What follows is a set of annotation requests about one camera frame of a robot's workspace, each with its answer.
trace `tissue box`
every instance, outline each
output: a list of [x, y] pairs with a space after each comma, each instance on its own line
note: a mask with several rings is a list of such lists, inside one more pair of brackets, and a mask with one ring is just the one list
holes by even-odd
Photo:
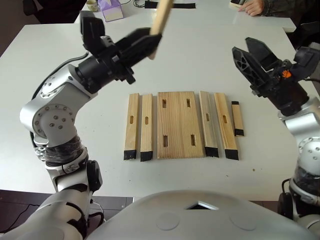
[[124, 18], [121, 4], [118, 0], [98, 0], [98, 5], [106, 22]]

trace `wooden stick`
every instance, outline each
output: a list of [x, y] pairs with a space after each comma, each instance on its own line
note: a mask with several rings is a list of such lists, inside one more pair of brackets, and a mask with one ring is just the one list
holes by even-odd
[[232, 108], [232, 116], [233, 116], [233, 123], [234, 123], [234, 135], [243, 137], [245, 135], [244, 123], [242, 121], [239, 102], [232, 101], [231, 108]]
[[214, 99], [216, 104], [216, 110], [218, 113], [225, 157], [227, 159], [239, 160], [238, 148], [231, 124], [226, 95], [224, 93], [215, 93]]
[[208, 93], [207, 91], [200, 91], [199, 98], [205, 154], [209, 157], [218, 158], [218, 144], [213, 121], [213, 108], [210, 101], [210, 93]]
[[123, 160], [135, 159], [138, 145], [139, 93], [129, 96]]
[[153, 156], [153, 116], [152, 94], [142, 96], [141, 149], [140, 161], [145, 162]]
[[[159, 1], [158, 7], [156, 9], [156, 17], [150, 29], [150, 35], [158, 35], [163, 33], [173, 4], [174, 0]], [[155, 59], [156, 52], [157, 50], [150, 54], [149, 59]]]

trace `wooden slat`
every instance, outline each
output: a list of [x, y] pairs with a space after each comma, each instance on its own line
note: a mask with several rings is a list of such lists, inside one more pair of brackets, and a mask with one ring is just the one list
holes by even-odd
[[141, 162], [149, 161], [153, 156], [153, 111], [152, 94], [142, 96], [141, 118]]
[[224, 93], [214, 94], [216, 110], [219, 119], [220, 132], [227, 159], [239, 160], [236, 138], [231, 124], [226, 95]]
[[139, 93], [129, 96], [124, 144], [124, 160], [135, 159], [138, 145]]
[[203, 157], [194, 92], [159, 92], [157, 103], [157, 157]]
[[[169, 14], [171, 11], [171, 8], [174, 4], [174, 0], [161, 0], [158, 3], [158, 7], [156, 9], [156, 17], [154, 20], [154, 23], [150, 29], [150, 35], [158, 35], [162, 34], [162, 32], [165, 29], [167, 20], [169, 18]], [[156, 57], [155, 50], [150, 56], [149, 59], [153, 60]]]
[[232, 116], [233, 116], [233, 123], [234, 123], [234, 135], [243, 137], [245, 135], [245, 131], [244, 131], [244, 123], [242, 121], [242, 114], [240, 111], [239, 102], [232, 101], [231, 108], [232, 108]]
[[219, 157], [218, 144], [214, 126], [214, 114], [211, 104], [211, 96], [207, 91], [200, 91], [200, 108], [201, 108], [201, 120], [204, 136], [204, 149], [207, 156]]

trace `person's hand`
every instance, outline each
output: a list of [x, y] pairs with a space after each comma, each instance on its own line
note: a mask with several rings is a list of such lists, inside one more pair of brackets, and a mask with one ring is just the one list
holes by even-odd
[[251, 0], [243, 4], [238, 11], [245, 11], [250, 16], [255, 16], [261, 14], [264, 10], [264, 7], [264, 0]]

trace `floor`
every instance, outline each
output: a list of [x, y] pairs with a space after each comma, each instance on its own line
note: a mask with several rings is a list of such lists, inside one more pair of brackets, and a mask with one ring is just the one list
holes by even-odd
[[[27, 209], [29, 204], [41, 205], [41, 203], [49, 196], [50, 194], [45, 193], [0, 190], [0, 233], [9, 228], [18, 215]], [[130, 205], [133, 202], [133, 197], [94, 196], [93, 201], [101, 204], [104, 210], [104, 218], [109, 220], [122, 209]], [[276, 201], [252, 202], [271, 211], [277, 212]], [[16, 227], [24, 223], [37, 208], [37, 206], [30, 205], [27, 211], [21, 214], [12, 227]], [[98, 205], [90, 205], [90, 214], [98, 212], [99, 210], [100, 207]], [[91, 221], [89, 232], [96, 228], [98, 222], [98, 218]]]

